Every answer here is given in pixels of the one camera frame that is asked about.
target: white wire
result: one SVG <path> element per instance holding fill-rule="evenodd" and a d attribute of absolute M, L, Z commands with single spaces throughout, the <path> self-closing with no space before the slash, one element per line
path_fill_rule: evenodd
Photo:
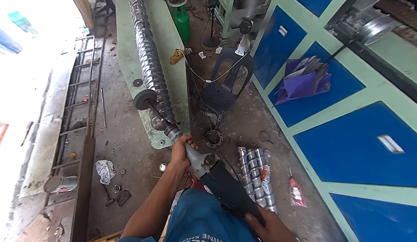
<path fill-rule="evenodd" d="M 219 80 L 219 78 L 221 78 L 223 75 L 225 75 L 225 74 L 227 74 L 237 63 L 239 63 L 240 61 L 241 61 L 241 59 L 243 59 L 246 55 L 247 55 L 247 53 L 245 53 L 244 55 L 243 55 L 243 57 L 242 58 L 240 58 L 235 64 L 233 64 L 224 74 L 222 74 L 221 76 L 219 76 L 218 78 L 216 78 L 215 80 L 204 80 L 201 76 L 199 76 L 198 74 L 196 74 L 194 71 L 193 71 L 193 69 L 190 67 L 190 65 L 189 65 L 189 63 L 187 62 L 187 60 L 186 60 L 186 57 L 185 57 L 185 55 L 184 55 L 184 53 L 183 53 L 183 51 L 181 51 L 181 50 L 179 50 L 179 49 L 177 49 L 178 51 L 180 51 L 181 53 L 182 53 L 182 55 L 183 55 L 183 58 L 184 58 L 184 61 L 187 63 L 187 65 L 189 66 L 189 69 L 196 75 L 196 76 L 198 76 L 201 80 L 203 80 L 203 81 L 205 81 L 205 82 L 208 82 L 208 83 L 210 83 L 210 82 L 213 82 L 213 81 L 217 81 L 217 80 Z"/>

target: foot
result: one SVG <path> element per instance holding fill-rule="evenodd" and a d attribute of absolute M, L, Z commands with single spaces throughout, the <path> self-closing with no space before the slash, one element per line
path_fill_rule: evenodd
<path fill-rule="evenodd" d="M 186 171 L 185 174 L 183 175 L 184 189 L 190 187 L 192 183 L 193 183 L 192 174 L 190 173 L 190 171 Z"/>

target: dirty floor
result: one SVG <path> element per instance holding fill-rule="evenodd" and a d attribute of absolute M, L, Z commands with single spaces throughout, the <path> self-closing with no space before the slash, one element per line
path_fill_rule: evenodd
<path fill-rule="evenodd" d="M 191 41 L 185 44 L 186 47 L 193 47 L 194 52 L 202 50 L 199 44 L 201 30 L 207 24 L 208 15 L 203 6 L 204 1 L 188 1 L 192 4 L 192 11 L 188 6 L 190 16 Z M 216 24 L 216 33 L 219 33 L 219 25 Z M 203 34 L 209 35 L 209 27 Z M 114 185 L 121 185 L 123 189 L 129 190 L 131 198 L 124 206 L 119 207 L 116 203 L 105 207 L 107 196 L 99 182 L 99 176 L 94 171 L 92 179 L 92 194 L 89 211 L 88 241 L 97 239 L 119 230 L 124 229 L 128 219 L 143 203 L 157 184 L 158 178 L 162 175 L 158 166 L 160 163 L 168 163 L 171 153 L 167 149 L 154 149 L 147 138 L 146 131 L 140 121 L 137 110 L 127 108 L 127 103 L 132 101 L 132 96 L 126 86 L 125 79 L 120 71 L 116 56 L 116 23 L 111 17 L 107 25 L 107 39 L 105 44 L 104 59 L 102 64 L 101 87 L 104 89 L 104 101 L 106 109 L 107 127 L 104 127 L 102 108 L 99 102 L 97 118 L 95 122 L 95 160 L 107 159 L 113 162 L 115 171 L 118 174 L 107 186 L 111 196 Z M 238 38 L 228 39 L 224 48 L 235 48 Z M 201 59 L 197 54 L 187 56 L 191 68 L 203 78 L 211 75 L 211 69 L 216 62 L 215 51 L 205 51 L 208 56 Z M 201 90 L 201 80 L 193 83 L 188 73 L 187 78 L 190 86 L 190 127 L 193 137 L 199 141 L 201 136 L 209 130 L 207 117 L 198 108 L 197 90 Z M 268 131 L 271 135 L 271 142 L 261 142 L 258 139 L 260 131 Z M 279 216 L 286 226 L 300 239 L 307 239 L 310 242 L 316 241 L 345 241 L 345 237 L 334 221 L 326 205 L 316 191 L 310 178 L 299 162 L 286 138 L 282 135 L 279 126 L 263 102 L 254 84 L 249 83 L 241 96 L 226 114 L 221 126 L 221 132 L 225 136 L 225 142 L 221 151 L 232 164 L 238 161 L 237 146 L 247 148 L 263 148 L 271 153 L 269 165 L 271 166 L 271 181 L 279 209 Z M 301 185 L 307 208 L 291 206 L 289 197 L 288 168 L 292 169 L 294 177 Z M 126 170 L 124 175 L 120 174 L 122 169 Z"/>

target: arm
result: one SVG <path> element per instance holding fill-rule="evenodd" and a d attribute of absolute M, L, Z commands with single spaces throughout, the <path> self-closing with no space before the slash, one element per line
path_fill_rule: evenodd
<path fill-rule="evenodd" d="M 258 209 L 264 217 L 265 228 L 259 223 L 252 214 L 246 214 L 246 218 L 249 225 L 255 230 L 262 242 L 297 242 L 296 237 L 286 227 L 286 225 L 280 220 L 275 212 L 265 210 L 258 205 Z"/>
<path fill-rule="evenodd" d="M 150 195 L 126 224 L 122 238 L 152 236 L 156 241 L 159 240 L 176 191 L 182 182 L 186 169 L 190 166 L 189 159 L 185 156 L 185 142 L 191 144 L 192 148 L 198 149 L 198 146 L 192 144 L 190 135 L 182 135 L 176 141 L 167 169 Z"/>

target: plastic chair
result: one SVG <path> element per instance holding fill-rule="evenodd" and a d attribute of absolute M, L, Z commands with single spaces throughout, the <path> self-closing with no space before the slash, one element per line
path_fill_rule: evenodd
<path fill-rule="evenodd" d="M 234 52 L 235 49 L 223 49 L 216 60 L 215 67 L 213 68 L 213 73 L 211 74 L 211 80 L 215 80 L 219 66 L 221 66 L 221 63 L 225 59 L 233 60 L 232 65 L 239 61 L 239 63 L 237 63 L 229 71 L 224 83 L 219 85 L 216 82 L 211 82 L 201 92 L 201 99 L 203 104 L 209 108 L 212 113 L 216 114 L 217 119 L 215 129 L 219 129 L 225 114 L 240 96 L 241 92 L 243 92 L 244 88 L 252 77 L 255 67 L 254 60 L 249 54 L 246 54 L 244 58 L 241 59 L 243 56 L 239 56 Z M 238 94 L 233 94 L 233 86 L 241 66 L 244 66 L 247 69 L 247 77 Z"/>

